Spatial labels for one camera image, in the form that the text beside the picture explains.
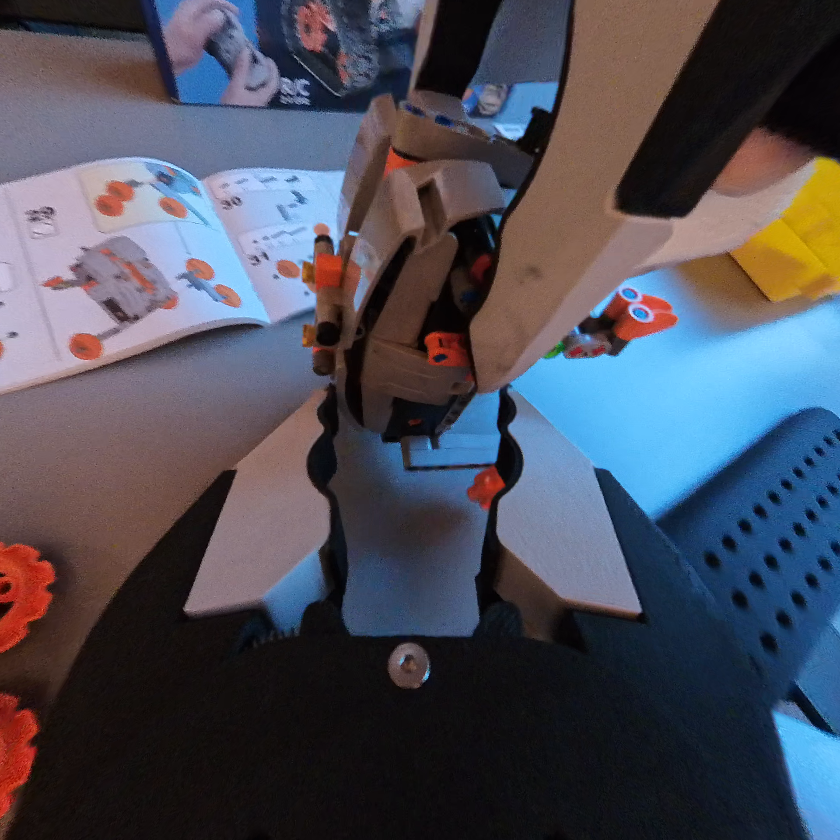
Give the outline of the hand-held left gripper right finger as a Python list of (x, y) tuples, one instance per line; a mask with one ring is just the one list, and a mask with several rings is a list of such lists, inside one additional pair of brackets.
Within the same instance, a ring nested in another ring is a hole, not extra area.
[(509, 604), (530, 636), (566, 614), (635, 622), (643, 607), (593, 463), (526, 398), (499, 393), (501, 489), (476, 576), (479, 619)]

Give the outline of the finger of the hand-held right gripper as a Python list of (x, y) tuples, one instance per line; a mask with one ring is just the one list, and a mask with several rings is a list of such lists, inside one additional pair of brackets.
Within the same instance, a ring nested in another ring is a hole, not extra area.
[(479, 393), (531, 368), (666, 241), (670, 223), (620, 212), (616, 189), (717, 5), (572, 3), (553, 131), (469, 328)]
[(501, 6), (501, 1), (426, 2), (409, 90), (462, 97), (480, 66)]

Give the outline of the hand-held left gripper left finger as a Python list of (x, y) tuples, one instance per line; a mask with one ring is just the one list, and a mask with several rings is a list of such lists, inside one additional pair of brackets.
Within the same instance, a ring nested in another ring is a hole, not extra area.
[(262, 610), (286, 633), (307, 607), (341, 608), (347, 546), (330, 483), (338, 470), (335, 388), (315, 391), (238, 462), (184, 612)]

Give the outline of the grey orange toy robot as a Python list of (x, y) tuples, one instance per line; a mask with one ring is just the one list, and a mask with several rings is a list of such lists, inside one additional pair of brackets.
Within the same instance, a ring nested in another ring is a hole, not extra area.
[(359, 426), (401, 446), (405, 469), (481, 468), (468, 496), (484, 509), (503, 488), (498, 404), (478, 397), (469, 331), (497, 284), (504, 193), (530, 185), (557, 110), (533, 108), (510, 141), (445, 94), (373, 98), (343, 178), (339, 230), (318, 232), (303, 265), (317, 296), (303, 329), (312, 369), (339, 387)]

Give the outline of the orange wheels grey beam assembly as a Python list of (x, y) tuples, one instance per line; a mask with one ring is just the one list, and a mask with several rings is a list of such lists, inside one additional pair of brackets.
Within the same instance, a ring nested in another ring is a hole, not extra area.
[[(56, 573), (39, 552), (23, 544), (1, 546), (1, 652), (8, 652), (28, 635), (30, 625), (48, 611), (49, 587)], [(20, 700), (1, 693), (1, 817), (11, 810), (17, 791), (28, 781), (37, 749), (39, 720)]]

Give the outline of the person's right hand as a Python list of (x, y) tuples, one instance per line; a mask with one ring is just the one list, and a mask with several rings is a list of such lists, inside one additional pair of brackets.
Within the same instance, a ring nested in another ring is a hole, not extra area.
[(760, 192), (809, 165), (815, 157), (808, 146), (757, 128), (741, 143), (711, 190), (725, 196)]

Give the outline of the blue toy robot box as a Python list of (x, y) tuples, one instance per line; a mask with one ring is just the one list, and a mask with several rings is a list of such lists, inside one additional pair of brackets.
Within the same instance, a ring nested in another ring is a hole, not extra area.
[(179, 104), (364, 112), (406, 96), (425, 2), (142, 2)]

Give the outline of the yellow plastic bin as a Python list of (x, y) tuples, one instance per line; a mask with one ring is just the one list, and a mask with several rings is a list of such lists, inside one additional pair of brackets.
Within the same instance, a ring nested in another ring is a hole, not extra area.
[(773, 302), (839, 292), (839, 164), (818, 158), (779, 219), (730, 256)]

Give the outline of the white open instruction booklet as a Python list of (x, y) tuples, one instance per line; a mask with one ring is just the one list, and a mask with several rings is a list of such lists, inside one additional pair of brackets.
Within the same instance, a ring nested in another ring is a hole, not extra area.
[(342, 182), (122, 157), (3, 183), (1, 393), (312, 311), (302, 267), (337, 234)]

